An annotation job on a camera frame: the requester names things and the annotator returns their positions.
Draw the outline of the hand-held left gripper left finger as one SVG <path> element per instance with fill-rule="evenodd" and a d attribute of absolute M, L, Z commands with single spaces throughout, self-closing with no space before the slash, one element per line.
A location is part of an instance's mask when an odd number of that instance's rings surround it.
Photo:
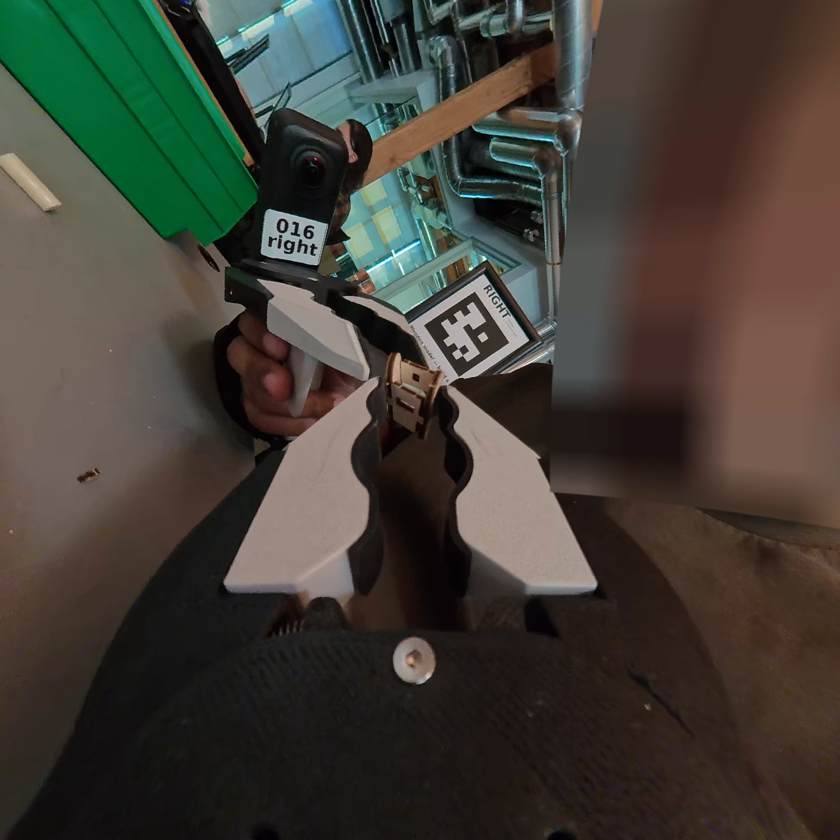
<path fill-rule="evenodd" d="M 384 543 L 374 473 L 384 387 L 370 380 L 289 445 L 224 579 L 307 601 L 368 595 Z"/>

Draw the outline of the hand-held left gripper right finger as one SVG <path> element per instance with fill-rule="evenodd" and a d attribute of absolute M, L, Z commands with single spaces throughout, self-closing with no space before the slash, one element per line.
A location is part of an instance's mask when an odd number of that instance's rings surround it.
<path fill-rule="evenodd" d="M 451 386 L 441 390 L 441 429 L 455 483 L 444 535 L 455 595 L 594 592 L 595 575 L 536 453 Z"/>

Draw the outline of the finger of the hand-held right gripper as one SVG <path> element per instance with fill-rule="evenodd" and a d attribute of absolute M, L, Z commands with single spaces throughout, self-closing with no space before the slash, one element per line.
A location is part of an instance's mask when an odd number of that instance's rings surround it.
<path fill-rule="evenodd" d="M 371 310 L 377 317 L 394 323 L 402 330 L 408 330 L 406 316 L 385 301 L 366 296 L 345 296 L 344 301 Z"/>
<path fill-rule="evenodd" d="M 268 330 L 271 333 L 355 380 L 371 378 L 368 356 L 352 323 L 317 303 L 309 290 L 269 287 L 268 291 Z"/>

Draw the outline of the small wooden model assembly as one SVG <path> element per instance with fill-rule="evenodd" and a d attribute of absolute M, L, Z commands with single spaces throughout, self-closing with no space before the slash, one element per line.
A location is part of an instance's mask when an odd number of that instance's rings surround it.
<path fill-rule="evenodd" d="M 391 425 L 425 439 L 436 414 L 436 401 L 445 373 L 389 355 L 385 367 L 385 400 Z"/>

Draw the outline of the person's right hand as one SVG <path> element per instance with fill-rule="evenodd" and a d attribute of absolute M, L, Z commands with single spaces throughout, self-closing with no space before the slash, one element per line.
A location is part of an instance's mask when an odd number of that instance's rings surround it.
<path fill-rule="evenodd" d="M 290 350 L 250 311 L 216 336 L 217 386 L 224 406 L 239 426 L 268 443 L 301 436 L 355 390 L 351 378 L 327 367 L 320 387 L 310 390 L 300 415 L 293 416 Z"/>

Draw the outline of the framed black-white marker sign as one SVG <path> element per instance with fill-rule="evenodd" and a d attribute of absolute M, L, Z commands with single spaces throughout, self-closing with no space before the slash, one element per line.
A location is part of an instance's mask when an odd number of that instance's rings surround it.
<path fill-rule="evenodd" d="M 502 372 L 542 339 L 485 260 L 406 316 L 427 357 L 452 384 Z"/>

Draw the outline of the wooden beam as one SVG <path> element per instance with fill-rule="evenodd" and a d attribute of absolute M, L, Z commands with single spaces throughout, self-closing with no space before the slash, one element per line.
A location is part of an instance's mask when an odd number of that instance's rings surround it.
<path fill-rule="evenodd" d="M 540 88 L 554 78 L 555 51 L 545 45 L 520 56 L 373 143 L 364 186 Z"/>

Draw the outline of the green plastic bin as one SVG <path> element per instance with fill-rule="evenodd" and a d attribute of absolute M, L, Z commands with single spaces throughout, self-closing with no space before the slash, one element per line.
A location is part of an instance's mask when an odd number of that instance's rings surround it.
<path fill-rule="evenodd" d="M 3 1 L 2 64 L 163 238 L 227 235 L 249 153 L 156 2 Z"/>

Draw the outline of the person's brown clothing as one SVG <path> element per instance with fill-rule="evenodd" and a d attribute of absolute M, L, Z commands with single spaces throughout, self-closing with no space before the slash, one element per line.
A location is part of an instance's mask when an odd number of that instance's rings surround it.
<path fill-rule="evenodd" d="M 551 371 L 457 384 L 548 471 Z M 443 537 L 454 483 L 435 428 L 383 457 L 385 562 L 358 621 L 465 629 Z M 838 838 L 838 531 L 655 501 L 560 494 L 618 654 L 721 764 L 743 757 L 784 838 Z"/>

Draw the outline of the cluster of silver pipes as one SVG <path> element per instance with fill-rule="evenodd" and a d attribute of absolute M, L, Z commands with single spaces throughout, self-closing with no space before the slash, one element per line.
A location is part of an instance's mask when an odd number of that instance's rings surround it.
<path fill-rule="evenodd" d="M 462 37 L 465 32 L 478 29 L 485 40 L 491 41 L 551 31 L 552 41 L 543 45 L 552 45 L 555 51 L 554 78 L 550 82 L 426 152 L 437 152 L 437 167 L 448 190 L 461 199 L 540 205 L 545 253 L 544 321 L 555 326 L 571 170 L 592 68 L 592 3 L 552 2 L 547 14 L 527 14 L 525 2 L 505 2 L 502 11 L 488 8 L 481 14 L 458 16 L 456 2 L 425 2 L 425 16 L 433 25 L 451 18 L 458 34 L 454 37 L 434 31 L 426 41 L 427 58 L 437 79 L 436 105 L 489 75 L 472 80 Z"/>

